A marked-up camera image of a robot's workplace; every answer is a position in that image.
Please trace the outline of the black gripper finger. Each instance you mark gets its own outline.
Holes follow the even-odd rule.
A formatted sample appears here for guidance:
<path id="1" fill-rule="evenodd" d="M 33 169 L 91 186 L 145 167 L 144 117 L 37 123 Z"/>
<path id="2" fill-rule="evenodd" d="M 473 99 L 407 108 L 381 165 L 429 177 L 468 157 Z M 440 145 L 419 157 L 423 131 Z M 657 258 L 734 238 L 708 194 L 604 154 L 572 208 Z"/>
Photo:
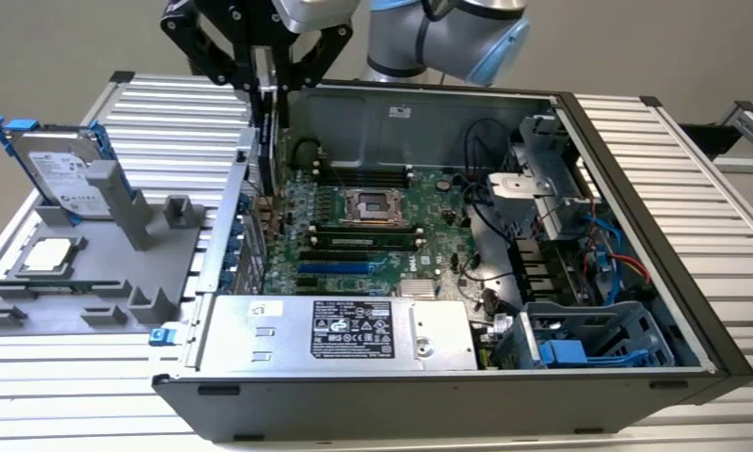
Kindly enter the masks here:
<path id="1" fill-rule="evenodd" d="M 320 30 L 312 49 L 297 61 L 291 58 L 291 45 L 275 50 L 277 86 L 283 91 L 313 88 L 340 56 L 351 38 L 353 28 L 340 24 Z"/>
<path id="2" fill-rule="evenodd" d="M 233 49 L 231 56 L 205 33 L 201 18 L 205 16 L 196 6 L 167 6 L 161 30 L 216 85 L 229 84 L 235 89 L 251 92 L 255 89 L 251 48 L 244 42 L 228 40 Z"/>

